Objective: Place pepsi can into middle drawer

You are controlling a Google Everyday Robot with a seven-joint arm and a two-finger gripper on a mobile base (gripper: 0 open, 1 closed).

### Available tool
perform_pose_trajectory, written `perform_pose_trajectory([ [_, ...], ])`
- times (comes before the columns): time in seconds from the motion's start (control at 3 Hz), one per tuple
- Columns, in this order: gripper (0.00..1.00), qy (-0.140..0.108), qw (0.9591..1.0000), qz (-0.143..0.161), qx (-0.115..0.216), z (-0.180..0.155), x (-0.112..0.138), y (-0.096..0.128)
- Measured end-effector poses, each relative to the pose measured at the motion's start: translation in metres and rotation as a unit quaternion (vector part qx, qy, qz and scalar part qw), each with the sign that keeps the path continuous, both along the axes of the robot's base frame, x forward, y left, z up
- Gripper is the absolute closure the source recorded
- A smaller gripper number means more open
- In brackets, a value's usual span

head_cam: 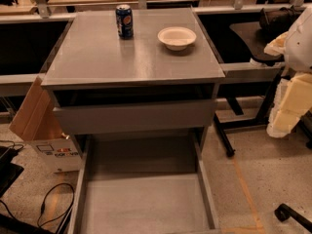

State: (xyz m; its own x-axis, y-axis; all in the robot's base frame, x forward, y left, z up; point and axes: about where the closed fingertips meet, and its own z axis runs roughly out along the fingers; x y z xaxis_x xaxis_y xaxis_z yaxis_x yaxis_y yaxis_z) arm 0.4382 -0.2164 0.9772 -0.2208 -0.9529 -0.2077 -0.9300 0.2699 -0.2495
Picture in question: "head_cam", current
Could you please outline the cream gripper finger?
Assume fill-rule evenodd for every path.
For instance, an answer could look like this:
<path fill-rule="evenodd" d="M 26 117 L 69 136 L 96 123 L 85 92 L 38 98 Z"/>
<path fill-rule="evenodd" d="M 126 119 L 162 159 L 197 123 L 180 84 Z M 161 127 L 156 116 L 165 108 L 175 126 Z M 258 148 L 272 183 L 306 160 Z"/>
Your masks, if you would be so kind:
<path fill-rule="evenodd" d="M 312 109 L 312 75 L 297 73 L 291 80 L 282 78 L 273 104 L 266 132 L 271 137 L 285 137 Z"/>
<path fill-rule="evenodd" d="M 277 38 L 268 43 L 264 48 L 264 53 L 270 56 L 283 55 L 286 51 L 286 38 L 288 32 L 284 32 L 279 35 Z"/>

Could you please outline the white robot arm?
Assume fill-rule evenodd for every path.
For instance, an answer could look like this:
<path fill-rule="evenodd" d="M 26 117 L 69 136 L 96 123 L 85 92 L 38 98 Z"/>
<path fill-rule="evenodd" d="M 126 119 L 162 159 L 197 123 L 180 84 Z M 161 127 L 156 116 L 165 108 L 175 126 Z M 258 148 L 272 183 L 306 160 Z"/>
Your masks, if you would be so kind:
<path fill-rule="evenodd" d="M 264 52 L 282 54 L 286 68 L 295 72 L 290 81 L 279 82 L 266 129 L 271 137 L 284 137 L 312 108 L 312 7 L 307 7 L 290 29 L 271 41 Z"/>

